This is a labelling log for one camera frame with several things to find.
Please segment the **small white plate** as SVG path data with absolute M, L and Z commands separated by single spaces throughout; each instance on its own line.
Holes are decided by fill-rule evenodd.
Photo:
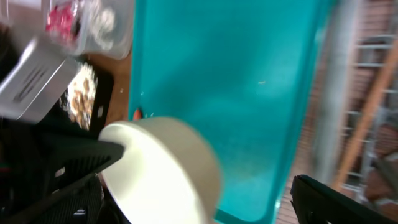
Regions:
M 221 172 L 207 141 L 170 117 L 117 121 L 99 140 L 124 147 L 101 175 L 130 223 L 213 223 Z

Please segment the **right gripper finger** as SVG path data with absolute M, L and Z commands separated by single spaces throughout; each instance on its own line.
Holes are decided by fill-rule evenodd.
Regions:
M 296 175 L 291 204 L 300 224 L 397 224 L 307 175 Z

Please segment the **orange carrot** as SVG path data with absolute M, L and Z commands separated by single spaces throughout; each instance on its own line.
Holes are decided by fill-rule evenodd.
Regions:
M 133 120 L 133 121 L 137 121 L 137 120 L 140 120 L 140 119 L 142 119 L 142 111 L 138 108 L 138 109 L 136 109 L 136 110 L 134 111 L 132 120 Z

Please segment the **white napkin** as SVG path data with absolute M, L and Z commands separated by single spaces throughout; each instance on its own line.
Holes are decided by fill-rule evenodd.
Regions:
M 111 7 L 104 7 L 100 1 L 93 1 L 90 16 L 90 33 L 94 42 L 103 50 L 110 50 L 113 40 L 106 37 L 114 30 L 115 12 Z

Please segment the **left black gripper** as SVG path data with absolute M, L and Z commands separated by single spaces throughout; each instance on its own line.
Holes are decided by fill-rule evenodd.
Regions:
M 120 160 L 120 144 L 8 122 L 1 130 L 1 223 L 96 223 L 97 173 Z

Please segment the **red snack wrapper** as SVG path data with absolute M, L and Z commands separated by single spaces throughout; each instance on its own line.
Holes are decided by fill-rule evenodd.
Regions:
M 62 42 L 75 40 L 78 5 L 78 1 L 57 1 L 47 13 L 45 31 Z

